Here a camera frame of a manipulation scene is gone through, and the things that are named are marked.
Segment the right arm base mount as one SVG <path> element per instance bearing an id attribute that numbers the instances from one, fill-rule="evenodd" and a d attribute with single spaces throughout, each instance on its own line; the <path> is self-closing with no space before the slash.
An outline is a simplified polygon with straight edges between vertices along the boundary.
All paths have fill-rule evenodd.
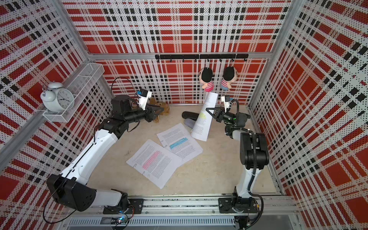
<path id="1" fill-rule="evenodd" d="M 219 198 L 218 199 L 219 212 L 222 214 L 233 213 L 258 213 L 257 202 L 254 198 Z"/>

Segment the pink highlighted paper document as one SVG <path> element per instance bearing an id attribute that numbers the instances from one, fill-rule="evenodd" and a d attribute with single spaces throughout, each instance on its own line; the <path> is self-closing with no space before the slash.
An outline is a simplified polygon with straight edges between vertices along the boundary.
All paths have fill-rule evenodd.
<path id="1" fill-rule="evenodd" d="M 156 142 L 147 140 L 126 162 L 159 189 L 163 189 L 176 169 L 180 167 L 182 158 Z"/>

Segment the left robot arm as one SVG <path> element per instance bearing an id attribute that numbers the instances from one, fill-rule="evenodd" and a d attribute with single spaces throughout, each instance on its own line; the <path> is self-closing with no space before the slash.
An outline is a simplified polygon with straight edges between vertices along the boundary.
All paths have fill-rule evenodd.
<path id="1" fill-rule="evenodd" d="M 80 155 L 62 172 L 47 179 L 51 198 L 58 204 L 82 212 L 90 207 L 104 206 L 113 212 L 126 211 L 130 203 L 127 193 L 118 190 L 96 190 L 87 186 L 90 176 L 107 151 L 128 131 L 131 123 L 151 122 L 164 111 L 163 107 L 147 104 L 120 95 L 111 101 L 112 115 L 98 125 L 93 139 Z"/>

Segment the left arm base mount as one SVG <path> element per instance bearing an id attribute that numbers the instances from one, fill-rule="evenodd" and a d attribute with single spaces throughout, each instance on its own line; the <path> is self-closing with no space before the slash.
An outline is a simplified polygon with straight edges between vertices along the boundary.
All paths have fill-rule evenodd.
<path id="1" fill-rule="evenodd" d="M 124 199 L 118 206 L 106 206 L 103 209 L 103 214 L 141 214 L 144 204 L 144 199 L 127 198 Z"/>

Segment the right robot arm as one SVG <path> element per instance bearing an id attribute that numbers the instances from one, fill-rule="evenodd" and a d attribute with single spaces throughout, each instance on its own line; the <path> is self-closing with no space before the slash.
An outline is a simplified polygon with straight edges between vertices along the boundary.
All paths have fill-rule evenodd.
<path id="1" fill-rule="evenodd" d="M 224 107 L 207 108 L 206 111 L 217 122 L 225 124 L 225 135 L 240 143 L 240 162 L 243 172 L 235 194 L 241 198 L 253 198 L 254 183 L 261 170 L 269 164 L 269 152 L 263 133 L 255 133 L 245 128 L 246 121 L 251 118 L 245 113 L 231 113 Z"/>

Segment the yellow highlighted paper document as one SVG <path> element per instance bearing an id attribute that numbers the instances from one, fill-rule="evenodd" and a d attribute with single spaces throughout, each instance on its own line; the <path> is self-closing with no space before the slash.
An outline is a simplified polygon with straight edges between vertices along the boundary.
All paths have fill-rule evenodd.
<path id="1" fill-rule="evenodd" d="M 206 111 L 207 108 L 214 108 L 218 99 L 217 93 L 207 92 L 205 102 L 199 116 L 191 131 L 191 136 L 200 141 L 207 141 L 212 122 L 212 116 Z"/>

